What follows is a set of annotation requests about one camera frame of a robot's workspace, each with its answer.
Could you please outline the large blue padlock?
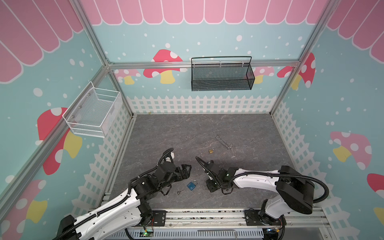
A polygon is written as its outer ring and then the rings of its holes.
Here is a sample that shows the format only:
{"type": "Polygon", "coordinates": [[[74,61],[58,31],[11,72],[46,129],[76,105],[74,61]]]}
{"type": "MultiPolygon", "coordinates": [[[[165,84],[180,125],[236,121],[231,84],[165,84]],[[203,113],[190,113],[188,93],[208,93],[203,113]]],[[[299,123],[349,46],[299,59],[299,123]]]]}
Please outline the large blue padlock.
{"type": "Polygon", "coordinates": [[[191,181],[188,185],[187,185],[187,188],[190,190],[190,191],[193,191],[196,186],[198,185],[198,181],[197,180],[193,180],[191,181]]]}

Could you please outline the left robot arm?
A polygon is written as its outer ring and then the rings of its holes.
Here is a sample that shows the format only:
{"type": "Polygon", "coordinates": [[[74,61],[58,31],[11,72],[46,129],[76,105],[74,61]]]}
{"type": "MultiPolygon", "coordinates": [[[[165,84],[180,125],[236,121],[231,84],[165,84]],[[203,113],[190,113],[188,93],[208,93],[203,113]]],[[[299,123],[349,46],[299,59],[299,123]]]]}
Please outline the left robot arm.
{"type": "Polygon", "coordinates": [[[172,153],[172,148],[166,150],[154,168],[131,179],[127,189],[106,204],[76,218],[64,217],[55,238],[104,240],[129,227],[145,227],[153,219],[148,201],[158,193],[168,195],[173,183],[190,177],[192,166],[182,164],[177,167],[172,153]]]}

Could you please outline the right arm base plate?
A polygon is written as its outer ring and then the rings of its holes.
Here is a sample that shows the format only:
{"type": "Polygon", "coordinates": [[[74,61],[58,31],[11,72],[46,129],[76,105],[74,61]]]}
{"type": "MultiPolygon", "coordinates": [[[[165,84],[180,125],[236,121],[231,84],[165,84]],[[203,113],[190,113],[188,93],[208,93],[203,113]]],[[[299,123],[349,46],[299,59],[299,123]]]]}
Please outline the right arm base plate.
{"type": "Polygon", "coordinates": [[[247,226],[285,226],[286,220],[283,216],[275,219],[262,210],[248,209],[244,211],[247,226]]]}

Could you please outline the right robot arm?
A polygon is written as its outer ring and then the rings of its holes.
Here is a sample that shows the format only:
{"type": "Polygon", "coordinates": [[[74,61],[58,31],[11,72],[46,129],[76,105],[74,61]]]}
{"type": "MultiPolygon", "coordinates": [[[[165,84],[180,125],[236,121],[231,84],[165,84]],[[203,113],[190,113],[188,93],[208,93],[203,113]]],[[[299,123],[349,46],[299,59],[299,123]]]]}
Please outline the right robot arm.
{"type": "Polygon", "coordinates": [[[249,226],[285,226],[285,215],[294,211],[304,215],[313,212],[316,203],[324,201],[330,193],[328,186],[313,177],[304,176],[289,166],[274,171],[248,171],[240,168],[220,168],[213,161],[196,157],[208,175],[207,188],[211,193],[221,190],[229,195],[234,189],[261,189],[277,194],[266,199],[260,210],[249,209],[245,217],[249,226]]]}

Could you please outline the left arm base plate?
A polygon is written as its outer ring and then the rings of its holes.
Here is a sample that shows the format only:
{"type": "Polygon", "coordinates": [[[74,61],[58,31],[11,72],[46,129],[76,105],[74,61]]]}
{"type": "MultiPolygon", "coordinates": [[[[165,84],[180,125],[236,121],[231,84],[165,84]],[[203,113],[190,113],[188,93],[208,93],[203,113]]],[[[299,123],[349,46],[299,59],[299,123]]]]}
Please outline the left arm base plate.
{"type": "Polygon", "coordinates": [[[140,222],[141,226],[153,226],[153,227],[164,227],[166,222],[167,211],[150,211],[142,216],[140,222]]]}

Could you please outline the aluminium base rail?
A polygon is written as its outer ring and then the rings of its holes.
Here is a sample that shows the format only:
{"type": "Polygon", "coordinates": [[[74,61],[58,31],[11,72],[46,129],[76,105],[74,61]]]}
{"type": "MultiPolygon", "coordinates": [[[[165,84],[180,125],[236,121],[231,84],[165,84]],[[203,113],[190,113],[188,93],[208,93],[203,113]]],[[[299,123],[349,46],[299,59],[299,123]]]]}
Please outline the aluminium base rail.
{"type": "Polygon", "coordinates": [[[311,215],[290,212],[286,225],[247,226],[244,211],[248,209],[168,209],[164,227],[140,225],[129,227],[107,238],[124,239],[130,234],[135,239],[176,238],[262,238],[264,235],[287,233],[289,230],[308,232],[317,230],[327,234],[330,223],[324,212],[316,208],[311,215]]]}

